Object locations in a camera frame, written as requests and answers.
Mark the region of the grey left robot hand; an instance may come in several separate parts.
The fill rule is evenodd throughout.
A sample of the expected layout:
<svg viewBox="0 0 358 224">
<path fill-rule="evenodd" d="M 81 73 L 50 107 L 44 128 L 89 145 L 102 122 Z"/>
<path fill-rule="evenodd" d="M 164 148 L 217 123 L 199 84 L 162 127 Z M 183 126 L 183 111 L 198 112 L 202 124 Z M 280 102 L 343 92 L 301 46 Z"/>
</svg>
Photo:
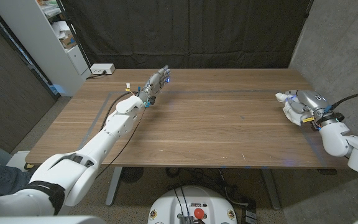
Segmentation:
<svg viewBox="0 0 358 224">
<path fill-rule="evenodd" d="M 160 90 L 170 82 L 170 69 L 168 65 L 155 72 L 145 83 L 138 94 L 144 105 L 153 105 Z"/>
</svg>

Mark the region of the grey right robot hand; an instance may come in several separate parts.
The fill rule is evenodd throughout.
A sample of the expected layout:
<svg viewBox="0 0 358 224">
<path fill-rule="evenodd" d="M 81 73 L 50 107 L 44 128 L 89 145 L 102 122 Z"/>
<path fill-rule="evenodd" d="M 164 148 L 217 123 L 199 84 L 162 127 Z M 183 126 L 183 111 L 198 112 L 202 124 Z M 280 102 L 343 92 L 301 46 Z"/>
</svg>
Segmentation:
<svg viewBox="0 0 358 224">
<path fill-rule="evenodd" d="M 289 112 L 300 115 L 299 121 L 309 117 L 318 121 L 329 106 L 323 96 L 312 90 L 289 90 L 285 94 L 285 103 L 290 107 Z"/>
</svg>

